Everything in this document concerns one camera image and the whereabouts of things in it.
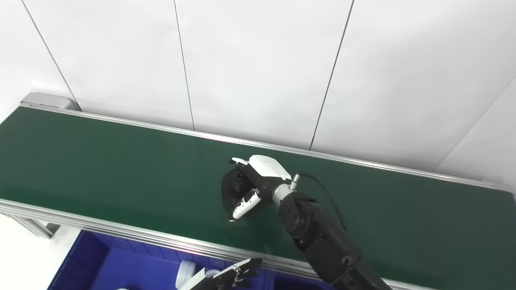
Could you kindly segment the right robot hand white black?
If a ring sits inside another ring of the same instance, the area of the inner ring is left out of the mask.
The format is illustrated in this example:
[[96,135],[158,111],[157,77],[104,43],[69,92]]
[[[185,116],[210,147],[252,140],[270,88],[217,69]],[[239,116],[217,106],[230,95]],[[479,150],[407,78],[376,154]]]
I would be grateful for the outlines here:
[[233,157],[230,163],[251,183],[250,189],[230,213],[230,222],[245,216],[261,201],[271,201],[279,206],[287,195],[295,191],[291,186],[291,175],[274,158],[264,155],[252,155],[248,160]]

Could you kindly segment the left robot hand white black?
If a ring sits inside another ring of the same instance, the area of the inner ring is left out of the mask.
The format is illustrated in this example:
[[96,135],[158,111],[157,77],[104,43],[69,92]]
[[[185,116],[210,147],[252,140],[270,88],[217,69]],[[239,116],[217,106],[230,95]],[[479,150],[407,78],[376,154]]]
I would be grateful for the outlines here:
[[249,258],[234,263],[215,274],[209,274],[205,268],[199,270],[185,281],[179,290],[233,290],[234,288],[251,289],[251,279],[258,278],[258,268],[262,266],[262,258]]

